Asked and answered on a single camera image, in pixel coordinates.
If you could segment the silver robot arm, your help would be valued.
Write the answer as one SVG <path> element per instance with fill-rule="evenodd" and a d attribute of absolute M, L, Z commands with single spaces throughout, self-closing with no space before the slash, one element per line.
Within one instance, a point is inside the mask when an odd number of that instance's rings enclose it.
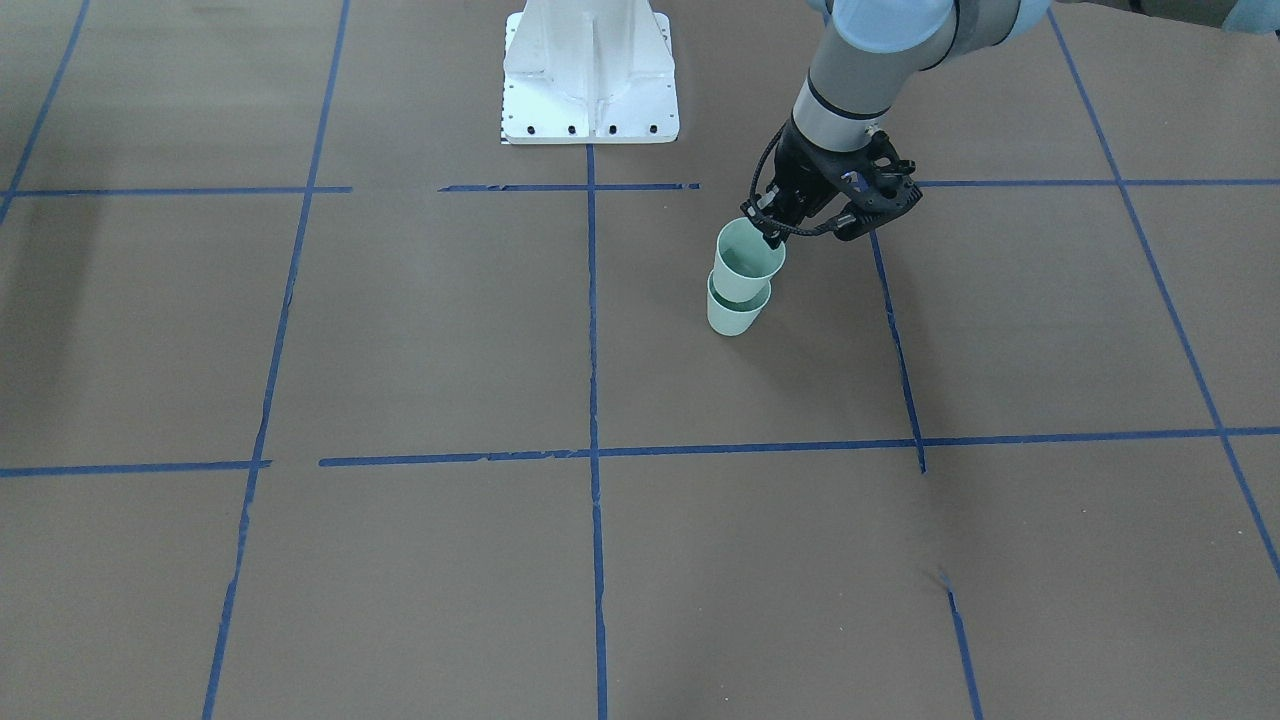
<path fill-rule="evenodd" d="M 906 82 L 1027 32 L 1047 1 L 822 1 L 824 33 L 786 123 L 762 154 L 741 210 L 768 247 L 792 237 L 852 241 L 920 200 L 915 164 L 882 120 Z"/>

